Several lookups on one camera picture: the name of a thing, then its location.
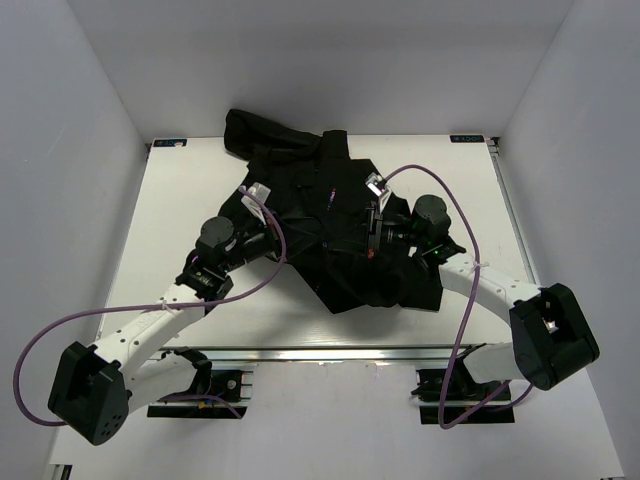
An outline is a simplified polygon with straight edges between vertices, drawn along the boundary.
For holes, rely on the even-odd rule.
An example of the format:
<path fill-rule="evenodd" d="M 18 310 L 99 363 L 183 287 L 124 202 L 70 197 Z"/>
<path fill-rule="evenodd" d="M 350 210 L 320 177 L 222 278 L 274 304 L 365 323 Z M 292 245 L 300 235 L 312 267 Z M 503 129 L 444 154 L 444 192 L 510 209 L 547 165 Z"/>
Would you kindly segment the blue left corner label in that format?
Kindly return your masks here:
<path fill-rule="evenodd" d="M 182 148 L 187 145 L 188 140 L 186 138 L 170 138 L 170 139 L 155 139 L 152 143 L 152 147 L 156 148 Z"/>

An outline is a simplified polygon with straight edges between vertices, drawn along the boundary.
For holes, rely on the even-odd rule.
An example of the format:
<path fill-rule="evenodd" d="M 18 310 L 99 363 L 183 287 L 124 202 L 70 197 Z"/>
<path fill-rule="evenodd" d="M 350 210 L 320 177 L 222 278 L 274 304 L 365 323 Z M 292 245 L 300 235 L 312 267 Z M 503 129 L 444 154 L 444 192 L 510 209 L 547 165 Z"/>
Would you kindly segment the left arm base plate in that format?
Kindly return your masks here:
<path fill-rule="evenodd" d="M 160 401 L 147 407 L 155 419 L 240 420 L 252 398 L 254 370 L 251 367 L 213 367 L 209 382 L 194 399 Z"/>

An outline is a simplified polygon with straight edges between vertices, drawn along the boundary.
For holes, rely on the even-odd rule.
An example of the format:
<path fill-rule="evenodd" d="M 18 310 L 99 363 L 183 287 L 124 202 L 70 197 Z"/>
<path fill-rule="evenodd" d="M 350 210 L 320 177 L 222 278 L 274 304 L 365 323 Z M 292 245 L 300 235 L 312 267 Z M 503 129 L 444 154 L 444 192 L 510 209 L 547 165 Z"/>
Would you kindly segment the blue right corner label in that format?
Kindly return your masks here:
<path fill-rule="evenodd" d="M 452 143 L 484 143 L 485 138 L 479 134 L 453 134 L 449 136 Z"/>

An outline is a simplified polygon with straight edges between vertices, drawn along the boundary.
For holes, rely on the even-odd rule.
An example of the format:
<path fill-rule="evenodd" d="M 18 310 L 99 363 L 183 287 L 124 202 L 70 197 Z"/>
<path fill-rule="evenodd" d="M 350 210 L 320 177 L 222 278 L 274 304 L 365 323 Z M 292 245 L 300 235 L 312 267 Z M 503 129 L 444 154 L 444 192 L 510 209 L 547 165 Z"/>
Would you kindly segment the aluminium front table rail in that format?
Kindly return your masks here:
<path fill-rule="evenodd" d="M 198 371 L 210 371 L 222 363 L 262 362 L 344 362 L 344 361 L 447 361 L 449 348 L 391 349 L 205 349 L 189 347 L 155 352 L 138 341 L 116 338 L 87 347 L 76 342 L 62 353 L 57 372 L 63 377 L 84 381 L 103 374 L 108 380 L 121 378 L 125 384 L 166 376 L 192 378 Z"/>

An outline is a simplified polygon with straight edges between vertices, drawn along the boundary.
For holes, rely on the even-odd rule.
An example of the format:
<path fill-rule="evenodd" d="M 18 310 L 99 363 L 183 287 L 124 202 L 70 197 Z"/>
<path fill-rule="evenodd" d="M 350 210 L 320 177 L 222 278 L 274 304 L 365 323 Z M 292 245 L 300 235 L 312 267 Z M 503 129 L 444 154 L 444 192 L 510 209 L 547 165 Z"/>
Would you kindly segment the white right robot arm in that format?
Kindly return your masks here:
<path fill-rule="evenodd" d="M 508 342 L 483 344 L 454 359 L 451 384 L 472 399 L 490 382 L 526 380 L 548 391 L 595 362 L 600 349 L 573 291 L 560 283 L 542 287 L 483 266 L 449 234 L 445 202 L 423 195 L 408 213 L 395 213 L 383 194 L 368 213 L 367 255 L 379 260 L 386 247 L 413 248 L 394 264 L 399 292 L 394 303 L 436 311 L 445 291 L 465 296 L 505 322 Z"/>

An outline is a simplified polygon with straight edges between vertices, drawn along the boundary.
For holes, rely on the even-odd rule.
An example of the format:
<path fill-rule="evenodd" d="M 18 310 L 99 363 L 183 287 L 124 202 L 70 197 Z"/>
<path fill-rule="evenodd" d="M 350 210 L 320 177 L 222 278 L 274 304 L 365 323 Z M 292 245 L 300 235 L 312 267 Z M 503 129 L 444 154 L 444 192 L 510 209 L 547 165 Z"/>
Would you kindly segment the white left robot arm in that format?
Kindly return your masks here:
<path fill-rule="evenodd" d="M 160 298 L 141 307 L 114 333 L 84 346 L 74 342 L 60 358 L 48 408 L 94 446 L 110 440 L 133 411 L 174 394 L 199 399 L 211 387 L 211 362 L 180 347 L 150 358 L 171 338 L 230 302 L 230 273 L 258 258 L 286 255 L 284 235 L 270 218 L 235 229 L 226 217 L 207 220 L 182 272 Z"/>

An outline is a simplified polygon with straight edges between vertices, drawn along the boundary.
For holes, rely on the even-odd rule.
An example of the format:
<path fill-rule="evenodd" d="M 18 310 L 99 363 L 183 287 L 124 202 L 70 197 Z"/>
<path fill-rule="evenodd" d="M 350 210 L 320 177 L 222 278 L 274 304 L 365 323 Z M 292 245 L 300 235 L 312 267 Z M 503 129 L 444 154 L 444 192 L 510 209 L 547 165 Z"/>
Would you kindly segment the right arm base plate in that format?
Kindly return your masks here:
<path fill-rule="evenodd" d="M 445 370 L 421 369 L 416 374 L 417 386 L 411 391 L 411 396 L 418 400 L 421 424 L 437 425 Z M 456 367 L 447 390 L 443 421 L 452 423 L 477 403 L 489 397 L 500 385 L 499 381 L 475 383 L 467 373 Z M 462 425 L 513 424 L 515 422 L 513 408 L 507 408 L 510 402 L 511 392 L 509 387 L 506 387 L 491 402 L 465 419 Z"/>

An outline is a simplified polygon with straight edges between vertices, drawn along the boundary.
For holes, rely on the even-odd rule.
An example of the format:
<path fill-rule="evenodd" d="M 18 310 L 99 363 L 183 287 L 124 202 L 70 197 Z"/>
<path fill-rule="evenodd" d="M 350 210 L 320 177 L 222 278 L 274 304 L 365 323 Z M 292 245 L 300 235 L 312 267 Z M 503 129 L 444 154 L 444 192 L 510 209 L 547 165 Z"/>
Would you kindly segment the black zip jacket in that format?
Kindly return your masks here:
<path fill-rule="evenodd" d="M 410 248 L 365 257 L 366 207 L 374 201 L 365 181 L 377 169 L 351 158 L 345 131 L 315 135 L 232 109 L 223 140 L 247 163 L 242 184 L 271 189 L 266 205 L 285 235 L 287 262 L 331 313 L 400 306 L 393 301 L 400 280 L 394 264 Z"/>

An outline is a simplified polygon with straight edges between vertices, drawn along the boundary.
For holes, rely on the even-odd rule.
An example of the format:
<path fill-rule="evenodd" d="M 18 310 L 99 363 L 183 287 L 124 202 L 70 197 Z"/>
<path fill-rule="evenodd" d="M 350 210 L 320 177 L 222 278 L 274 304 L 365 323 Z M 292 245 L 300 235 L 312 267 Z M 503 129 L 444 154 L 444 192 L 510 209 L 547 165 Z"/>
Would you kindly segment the blue corner label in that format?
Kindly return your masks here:
<path fill-rule="evenodd" d="M 484 143 L 485 138 L 479 134 L 453 134 L 449 136 L 452 143 Z"/>
<path fill-rule="evenodd" d="M 170 138 L 170 139 L 155 139 L 152 143 L 152 147 L 156 148 L 182 148 L 187 145 L 188 140 L 186 138 Z"/>

